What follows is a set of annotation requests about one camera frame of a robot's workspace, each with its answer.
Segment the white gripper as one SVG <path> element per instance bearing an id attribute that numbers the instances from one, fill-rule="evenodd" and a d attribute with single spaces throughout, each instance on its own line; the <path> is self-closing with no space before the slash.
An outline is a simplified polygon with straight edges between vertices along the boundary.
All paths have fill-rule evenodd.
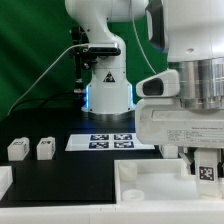
<path id="1" fill-rule="evenodd" d="M 195 174 L 195 147 L 224 148 L 224 110 L 186 110 L 174 98 L 145 98 L 137 103 L 135 130 L 143 144 L 174 145 Z M 224 153 L 220 150 L 218 177 L 224 177 Z"/>

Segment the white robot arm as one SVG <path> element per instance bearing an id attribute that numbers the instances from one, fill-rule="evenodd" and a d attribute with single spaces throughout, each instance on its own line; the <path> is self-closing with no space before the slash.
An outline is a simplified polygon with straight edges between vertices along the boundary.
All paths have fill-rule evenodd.
<path id="1" fill-rule="evenodd" d="M 224 0 L 65 0 L 89 40 L 92 66 L 86 111 L 96 117 L 135 112 L 144 144 L 193 148 L 185 157 L 200 179 L 224 175 Z M 132 87 L 126 46 L 111 22 L 145 17 L 150 43 L 168 67 Z"/>

